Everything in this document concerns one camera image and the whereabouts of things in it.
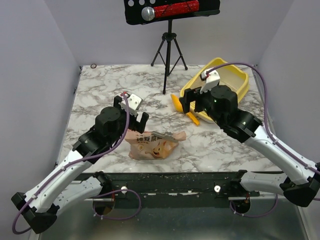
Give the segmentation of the pink cat litter bag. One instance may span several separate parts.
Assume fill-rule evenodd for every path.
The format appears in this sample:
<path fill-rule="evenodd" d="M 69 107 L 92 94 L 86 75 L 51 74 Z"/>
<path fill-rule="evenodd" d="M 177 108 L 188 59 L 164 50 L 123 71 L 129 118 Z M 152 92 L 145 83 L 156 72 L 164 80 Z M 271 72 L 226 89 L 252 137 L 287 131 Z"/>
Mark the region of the pink cat litter bag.
<path fill-rule="evenodd" d="M 135 160 L 157 160 L 167 158 L 179 145 L 185 141 L 187 135 L 184 131 L 172 132 L 178 142 L 172 142 L 156 136 L 152 136 L 151 131 L 139 133 L 128 130 L 125 141 L 130 144 L 129 157 Z"/>

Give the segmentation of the white bag sealing clip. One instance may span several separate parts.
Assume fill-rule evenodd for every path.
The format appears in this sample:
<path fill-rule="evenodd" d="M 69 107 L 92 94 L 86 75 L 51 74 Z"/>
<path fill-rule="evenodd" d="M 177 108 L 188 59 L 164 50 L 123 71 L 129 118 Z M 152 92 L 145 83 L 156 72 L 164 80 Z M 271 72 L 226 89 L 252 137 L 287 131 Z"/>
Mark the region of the white bag sealing clip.
<path fill-rule="evenodd" d="M 161 133 L 161 132 L 157 132 L 157 131 L 152 131 L 151 135 L 155 136 L 155 137 L 159 137 L 160 139 L 164 139 L 164 140 L 167 140 L 167 141 L 174 142 L 174 143 L 178 143 L 179 142 L 174 137 L 174 134 L 172 132 L 163 132 L 163 133 Z"/>

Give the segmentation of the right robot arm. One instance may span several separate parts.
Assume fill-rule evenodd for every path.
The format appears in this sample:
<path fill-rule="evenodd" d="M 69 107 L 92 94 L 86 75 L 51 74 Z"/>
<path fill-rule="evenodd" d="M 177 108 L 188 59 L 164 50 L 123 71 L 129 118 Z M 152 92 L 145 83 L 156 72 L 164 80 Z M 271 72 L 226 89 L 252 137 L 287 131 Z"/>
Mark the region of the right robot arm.
<path fill-rule="evenodd" d="M 179 98 L 184 113 L 195 103 L 196 112 L 206 112 L 231 138 L 255 149 L 281 173 L 258 173 L 241 171 L 240 177 L 230 183 L 230 191 L 241 196 L 245 192 L 268 192 L 284 196 L 299 207 L 307 207 L 320 189 L 320 177 L 316 174 L 319 164 L 310 161 L 303 165 L 294 160 L 302 155 L 293 150 L 284 150 L 284 144 L 268 135 L 262 121 L 248 111 L 238 108 L 238 96 L 226 85 L 217 85 L 207 92 L 199 88 L 187 88 Z"/>

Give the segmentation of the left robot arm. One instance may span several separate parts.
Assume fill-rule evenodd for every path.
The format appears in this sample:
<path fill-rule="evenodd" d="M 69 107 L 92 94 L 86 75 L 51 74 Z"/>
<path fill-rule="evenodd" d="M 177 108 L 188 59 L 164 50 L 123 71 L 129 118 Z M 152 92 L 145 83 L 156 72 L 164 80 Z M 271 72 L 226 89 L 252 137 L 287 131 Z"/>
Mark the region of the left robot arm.
<path fill-rule="evenodd" d="M 27 231 L 43 233 L 73 204 L 116 193 L 112 180 L 102 171 L 79 183 L 73 181 L 103 156 L 113 152 L 128 130 L 144 132 L 149 115 L 144 112 L 137 120 L 142 102 L 133 93 L 124 92 L 115 96 L 113 105 L 101 110 L 94 125 L 78 138 L 51 173 L 29 191 L 17 192 L 11 197 L 18 209 L 17 215 L 23 216 L 29 225 Z"/>

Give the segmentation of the yellow litter box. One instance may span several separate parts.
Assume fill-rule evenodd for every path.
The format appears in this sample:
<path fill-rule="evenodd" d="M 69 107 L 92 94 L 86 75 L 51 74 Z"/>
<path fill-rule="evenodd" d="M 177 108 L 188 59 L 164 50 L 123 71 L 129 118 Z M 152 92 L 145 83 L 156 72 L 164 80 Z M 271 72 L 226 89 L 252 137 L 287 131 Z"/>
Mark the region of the yellow litter box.
<path fill-rule="evenodd" d="M 226 62 L 218 57 L 213 59 L 182 88 L 180 97 L 184 95 L 186 89 L 201 88 L 204 82 L 201 81 L 200 74 L 210 68 L 217 70 L 220 75 L 219 84 L 210 90 L 212 95 L 211 110 L 207 113 L 203 111 L 194 112 L 195 102 L 193 101 L 190 103 L 188 113 L 194 113 L 210 123 L 215 122 L 218 125 L 231 124 L 239 114 L 240 101 L 249 90 L 249 75 L 240 70 L 235 64 Z"/>

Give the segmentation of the black tripod stand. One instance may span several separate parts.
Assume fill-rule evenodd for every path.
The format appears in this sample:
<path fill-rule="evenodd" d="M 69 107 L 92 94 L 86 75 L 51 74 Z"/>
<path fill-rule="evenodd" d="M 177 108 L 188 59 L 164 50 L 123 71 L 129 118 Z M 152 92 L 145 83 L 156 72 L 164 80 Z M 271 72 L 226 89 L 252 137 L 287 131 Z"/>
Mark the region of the black tripod stand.
<path fill-rule="evenodd" d="M 170 67 L 171 64 L 171 50 L 172 50 L 172 42 L 174 43 L 177 52 L 178 52 L 178 58 L 175 61 L 174 65 L 172 67 Z M 161 49 L 163 47 L 163 45 L 166 43 L 166 55 L 165 58 L 163 57 L 163 55 L 161 54 Z M 161 43 L 155 53 L 155 56 L 150 64 L 151 67 L 153 67 L 155 65 L 156 59 L 158 58 L 158 56 L 160 56 L 163 64 L 164 64 L 164 80 L 163 80 L 163 89 L 162 89 L 162 94 L 165 95 L 166 94 L 166 88 L 167 88 L 167 79 L 170 76 L 170 74 L 172 73 L 172 71 L 175 69 L 177 63 L 179 61 L 182 61 L 182 64 L 184 66 L 184 69 L 187 71 L 188 70 L 188 66 L 186 64 L 186 61 L 184 59 L 183 53 L 181 51 L 181 48 L 178 44 L 177 41 L 177 34 L 173 32 L 173 21 L 172 20 L 168 20 L 168 27 L 167 27 L 167 32 L 164 32 L 162 34 L 161 37 Z"/>

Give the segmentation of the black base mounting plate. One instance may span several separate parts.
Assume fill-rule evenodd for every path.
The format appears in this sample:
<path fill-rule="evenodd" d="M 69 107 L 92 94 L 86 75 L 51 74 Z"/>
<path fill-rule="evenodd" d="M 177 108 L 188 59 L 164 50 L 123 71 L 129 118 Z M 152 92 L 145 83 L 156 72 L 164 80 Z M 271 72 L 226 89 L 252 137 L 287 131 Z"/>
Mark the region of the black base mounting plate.
<path fill-rule="evenodd" d="M 111 179 L 115 207 L 143 208 L 227 208 L 229 199 L 257 197 L 264 191 L 242 191 L 235 181 L 238 172 L 179 172 L 179 173 L 105 173 Z M 88 179 L 80 174 L 73 183 Z"/>

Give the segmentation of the aluminium rail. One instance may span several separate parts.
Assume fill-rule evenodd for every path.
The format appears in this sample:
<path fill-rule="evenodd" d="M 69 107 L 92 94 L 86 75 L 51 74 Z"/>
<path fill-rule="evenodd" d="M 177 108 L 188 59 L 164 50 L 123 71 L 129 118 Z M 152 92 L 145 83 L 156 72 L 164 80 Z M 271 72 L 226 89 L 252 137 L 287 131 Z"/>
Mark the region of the aluminium rail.
<path fill-rule="evenodd" d="M 115 201 L 115 197 L 112 195 L 107 195 L 107 196 L 102 196 L 102 197 L 90 197 L 90 198 L 86 198 L 85 201 L 93 201 L 93 202 L 114 202 Z"/>

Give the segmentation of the red handled microphone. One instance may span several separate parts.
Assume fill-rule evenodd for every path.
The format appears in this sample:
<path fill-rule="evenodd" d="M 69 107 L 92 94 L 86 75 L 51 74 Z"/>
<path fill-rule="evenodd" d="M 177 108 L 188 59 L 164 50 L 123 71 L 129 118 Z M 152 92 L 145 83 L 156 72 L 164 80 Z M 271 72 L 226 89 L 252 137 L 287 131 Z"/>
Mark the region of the red handled microphone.
<path fill-rule="evenodd" d="M 154 19 L 183 15 L 197 12 L 200 8 L 198 0 L 183 1 L 167 5 L 150 7 L 146 6 L 141 10 L 143 20 L 150 22 Z"/>

